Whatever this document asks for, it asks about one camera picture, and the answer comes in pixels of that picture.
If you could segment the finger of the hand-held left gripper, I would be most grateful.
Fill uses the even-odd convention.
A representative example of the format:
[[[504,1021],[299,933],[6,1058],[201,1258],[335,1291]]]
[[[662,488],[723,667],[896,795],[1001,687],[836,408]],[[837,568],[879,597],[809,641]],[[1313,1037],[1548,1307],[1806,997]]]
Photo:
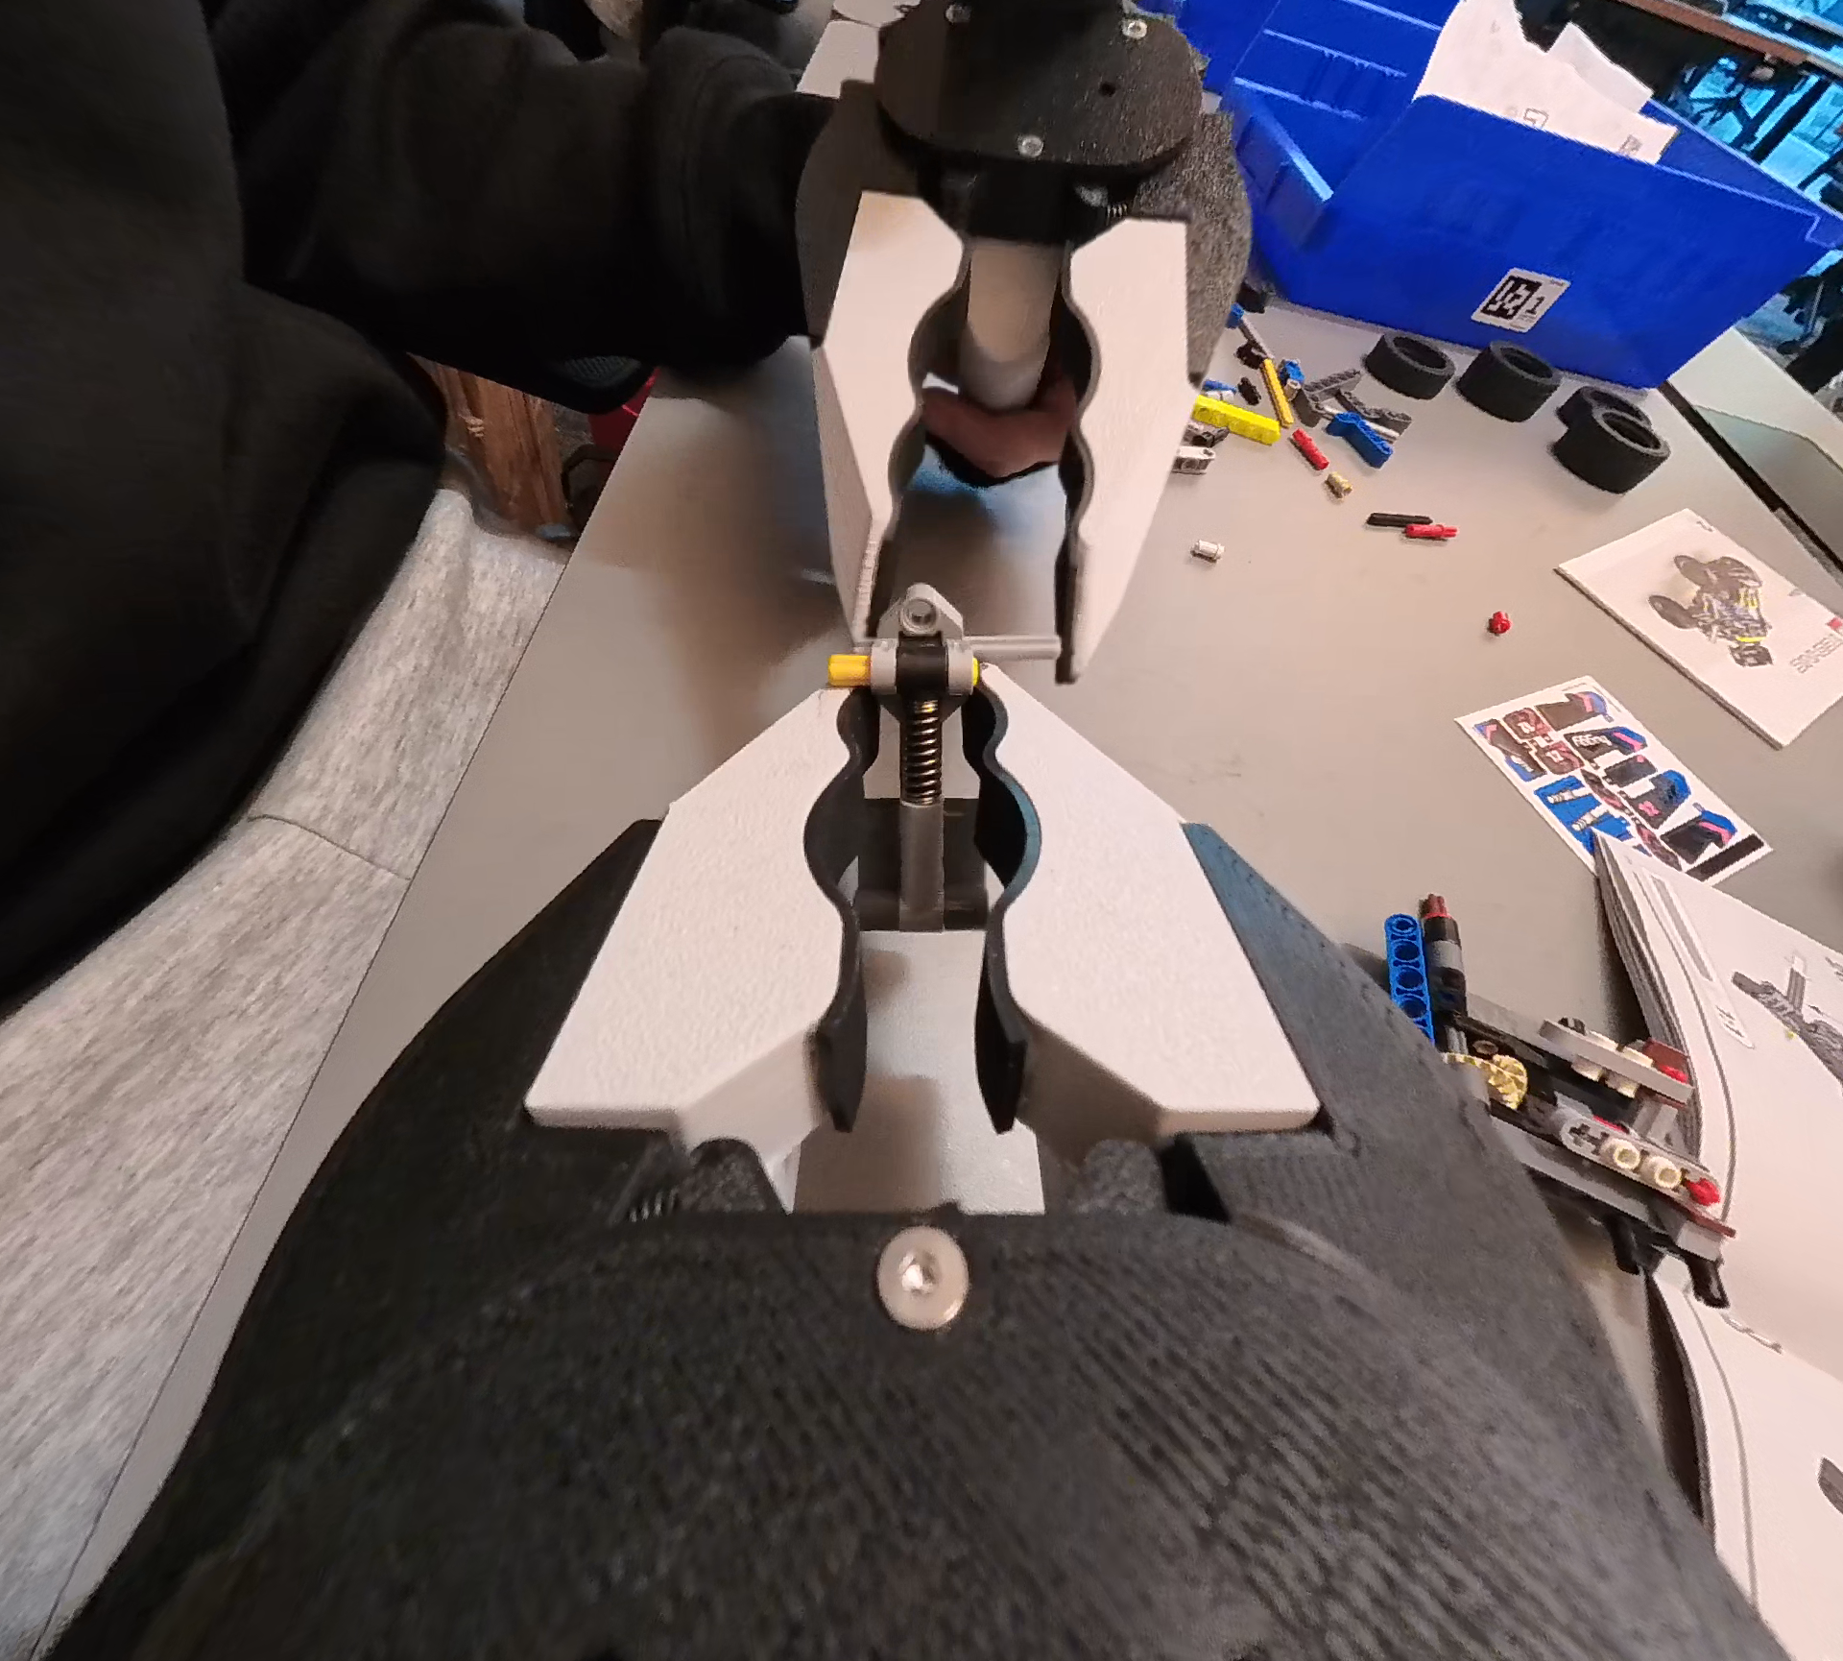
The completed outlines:
[[[1188,225],[1130,217],[1071,249],[1064,300],[1087,341],[1061,555],[1057,678],[1095,661],[1138,568],[1188,426]]]
[[[964,265],[960,234],[923,200],[859,197],[829,325],[813,350],[829,554],[855,641],[869,639],[879,618],[879,566],[917,460],[926,357]]]

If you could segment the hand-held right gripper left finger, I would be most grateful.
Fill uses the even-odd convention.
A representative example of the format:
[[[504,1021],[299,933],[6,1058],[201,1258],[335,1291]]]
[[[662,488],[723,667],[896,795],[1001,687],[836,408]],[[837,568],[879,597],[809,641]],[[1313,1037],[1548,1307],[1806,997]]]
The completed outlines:
[[[823,688],[678,796],[524,1105],[665,1136],[852,1130],[869,692]]]

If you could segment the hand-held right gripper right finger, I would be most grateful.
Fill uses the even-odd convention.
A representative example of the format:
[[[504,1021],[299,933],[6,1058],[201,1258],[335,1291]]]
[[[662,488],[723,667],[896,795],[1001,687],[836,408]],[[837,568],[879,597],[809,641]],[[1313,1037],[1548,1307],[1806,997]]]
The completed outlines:
[[[997,1132],[1223,1136],[1321,1114],[1166,800],[997,667],[976,687],[976,1079]]]

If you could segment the grey lego shock absorber assembly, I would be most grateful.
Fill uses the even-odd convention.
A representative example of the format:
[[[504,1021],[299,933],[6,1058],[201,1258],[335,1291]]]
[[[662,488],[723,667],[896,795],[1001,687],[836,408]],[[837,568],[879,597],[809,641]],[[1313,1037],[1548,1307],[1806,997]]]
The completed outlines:
[[[855,861],[864,933],[974,933],[1026,850],[1020,796],[989,758],[998,665],[1058,660],[1055,634],[970,634],[926,582],[906,586],[874,636],[829,660],[829,687],[872,696],[894,726],[896,791],[865,802]]]

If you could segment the person's left forearm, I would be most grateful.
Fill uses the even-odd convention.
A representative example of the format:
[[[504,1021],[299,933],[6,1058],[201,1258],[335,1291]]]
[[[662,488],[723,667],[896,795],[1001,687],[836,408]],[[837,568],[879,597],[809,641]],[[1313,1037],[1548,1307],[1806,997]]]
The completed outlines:
[[[734,35],[574,60],[417,28],[328,163],[317,259],[354,318],[473,377],[725,371],[809,330],[796,201],[831,103]]]

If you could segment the pile of loose lego pieces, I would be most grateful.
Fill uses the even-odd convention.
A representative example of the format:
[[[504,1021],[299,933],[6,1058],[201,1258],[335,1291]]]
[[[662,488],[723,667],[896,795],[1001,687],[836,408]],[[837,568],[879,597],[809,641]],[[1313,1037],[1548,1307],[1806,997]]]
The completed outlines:
[[[1407,408],[1359,388],[1362,370],[1308,373],[1300,360],[1282,359],[1251,303],[1231,305],[1225,335],[1231,370],[1208,373],[1199,386],[1188,410],[1189,448],[1217,450],[1240,438],[1259,448],[1290,448],[1303,460],[1290,443],[1290,432],[1303,427],[1321,443],[1331,470],[1344,473],[1347,460],[1359,470],[1384,466],[1413,427]],[[1303,464],[1325,485],[1322,473]]]

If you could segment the partly built lego chassis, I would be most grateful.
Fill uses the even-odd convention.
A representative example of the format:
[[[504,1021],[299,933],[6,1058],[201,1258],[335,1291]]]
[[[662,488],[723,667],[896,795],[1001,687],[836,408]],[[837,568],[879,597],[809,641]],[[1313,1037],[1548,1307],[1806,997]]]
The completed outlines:
[[[1386,916],[1382,939],[1390,1000],[1482,1098],[1516,1161],[1602,1224],[1621,1272],[1648,1277],[1679,1258],[1693,1300],[1726,1309],[1734,1228],[1697,1151],[1689,1058],[1471,997],[1461,934],[1440,895]]]

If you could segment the lego sticker sheet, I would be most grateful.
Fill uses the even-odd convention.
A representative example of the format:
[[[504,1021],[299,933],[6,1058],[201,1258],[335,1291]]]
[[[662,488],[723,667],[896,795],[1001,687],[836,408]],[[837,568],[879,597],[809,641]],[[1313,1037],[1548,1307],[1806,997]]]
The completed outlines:
[[[1464,738],[1588,864],[1629,843],[1654,864],[1717,885],[1773,845],[1702,775],[1593,678],[1461,713]]]

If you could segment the person's left hand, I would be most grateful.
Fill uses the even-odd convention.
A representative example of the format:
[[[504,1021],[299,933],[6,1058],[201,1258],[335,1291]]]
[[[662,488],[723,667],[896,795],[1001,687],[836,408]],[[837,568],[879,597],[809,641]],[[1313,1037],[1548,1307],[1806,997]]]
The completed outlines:
[[[1064,377],[1048,377],[1013,410],[989,410],[939,386],[921,395],[919,426],[941,464],[970,488],[1055,470],[1069,443],[1078,396]]]

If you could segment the labelled blue storage bin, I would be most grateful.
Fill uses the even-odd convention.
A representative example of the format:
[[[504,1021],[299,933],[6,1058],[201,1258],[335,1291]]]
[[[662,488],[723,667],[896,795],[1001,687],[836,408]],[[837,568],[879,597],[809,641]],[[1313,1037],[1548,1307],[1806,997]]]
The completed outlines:
[[[1838,213],[1683,129],[1654,163],[1440,97],[1234,87],[1256,246],[1296,303],[1657,388],[1838,249]]]

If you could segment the white papers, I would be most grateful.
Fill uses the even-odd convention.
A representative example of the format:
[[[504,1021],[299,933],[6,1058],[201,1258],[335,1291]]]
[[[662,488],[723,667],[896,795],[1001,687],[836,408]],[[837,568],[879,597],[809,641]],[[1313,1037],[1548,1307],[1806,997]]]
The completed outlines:
[[[1567,25],[1551,48],[1536,46],[1516,0],[1460,0],[1415,97],[1440,97],[1648,165],[1663,160],[1682,130],[1673,115],[1651,111],[1651,88],[1576,25]]]

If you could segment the person's grey trousers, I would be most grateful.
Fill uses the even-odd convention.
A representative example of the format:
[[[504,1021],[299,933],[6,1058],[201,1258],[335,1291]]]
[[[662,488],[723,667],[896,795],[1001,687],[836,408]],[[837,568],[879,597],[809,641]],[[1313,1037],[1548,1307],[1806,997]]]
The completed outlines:
[[[438,490],[236,820],[4,1019],[4,1657],[47,1629],[561,571]]]

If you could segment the small white instruction booklet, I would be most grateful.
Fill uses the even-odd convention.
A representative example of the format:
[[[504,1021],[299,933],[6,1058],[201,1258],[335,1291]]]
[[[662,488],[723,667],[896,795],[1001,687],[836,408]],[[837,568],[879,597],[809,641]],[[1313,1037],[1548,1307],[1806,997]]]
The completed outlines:
[[[1777,748],[1840,703],[1838,614],[1695,511],[1558,573]]]

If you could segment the open instruction manual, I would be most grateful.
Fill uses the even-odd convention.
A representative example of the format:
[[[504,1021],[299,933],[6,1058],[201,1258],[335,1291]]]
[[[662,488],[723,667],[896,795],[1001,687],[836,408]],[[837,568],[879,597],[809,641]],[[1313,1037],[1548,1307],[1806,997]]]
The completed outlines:
[[[1790,1657],[1840,1657],[1840,957],[1632,845],[1598,872],[1648,1031],[1689,1061],[1682,1134],[1728,1228],[1726,1301],[1675,1259],[1651,1280],[1706,1526]]]

